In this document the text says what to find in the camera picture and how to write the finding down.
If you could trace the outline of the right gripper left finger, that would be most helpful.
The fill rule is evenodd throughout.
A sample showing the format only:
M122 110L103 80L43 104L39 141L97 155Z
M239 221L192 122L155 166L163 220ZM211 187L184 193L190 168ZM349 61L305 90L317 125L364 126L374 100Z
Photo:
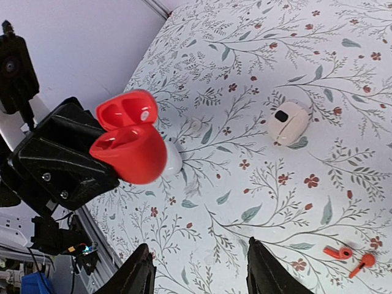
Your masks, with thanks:
M152 253L142 243L117 271L115 293L154 293L155 275Z

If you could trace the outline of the red earbud charging case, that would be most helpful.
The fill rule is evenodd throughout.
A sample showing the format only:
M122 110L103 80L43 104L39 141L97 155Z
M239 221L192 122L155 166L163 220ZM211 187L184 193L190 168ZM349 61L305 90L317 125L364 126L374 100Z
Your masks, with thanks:
M92 157L111 165L120 179L149 184L164 171L167 149L154 127L158 107L143 89L118 95L96 108L105 132L89 149Z

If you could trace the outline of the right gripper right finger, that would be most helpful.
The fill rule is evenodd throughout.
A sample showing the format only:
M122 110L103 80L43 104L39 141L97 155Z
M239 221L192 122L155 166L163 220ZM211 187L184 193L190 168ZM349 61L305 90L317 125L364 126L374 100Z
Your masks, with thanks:
M247 288L249 293L309 293L257 239L249 239L247 253Z

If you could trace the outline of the beige earbud charging case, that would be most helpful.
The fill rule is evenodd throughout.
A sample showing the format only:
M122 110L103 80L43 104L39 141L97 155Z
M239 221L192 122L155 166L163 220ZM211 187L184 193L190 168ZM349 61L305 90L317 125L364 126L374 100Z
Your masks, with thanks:
M296 142L307 129L308 124L308 109L295 100L283 102L267 119L270 137L283 146Z

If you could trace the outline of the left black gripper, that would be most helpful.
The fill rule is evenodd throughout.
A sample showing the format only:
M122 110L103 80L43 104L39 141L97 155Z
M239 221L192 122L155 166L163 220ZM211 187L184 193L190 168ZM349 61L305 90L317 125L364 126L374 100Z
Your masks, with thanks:
M114 169L89 154L103 133L76 97L63 100L6 160L6 186L36 211L49 200L79 209L119 185Z

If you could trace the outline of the orange earbud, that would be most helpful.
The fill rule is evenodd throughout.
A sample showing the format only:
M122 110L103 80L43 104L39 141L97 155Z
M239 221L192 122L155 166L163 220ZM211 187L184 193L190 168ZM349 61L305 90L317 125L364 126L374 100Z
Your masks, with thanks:
M348 247L334 249L330 246L327 246L323 249L323 252L336 260L348 260L353 254L352 250Z
M358 266L350 272L349 279L353 279L363 268L372 268L376 263L372 254L364 254Z

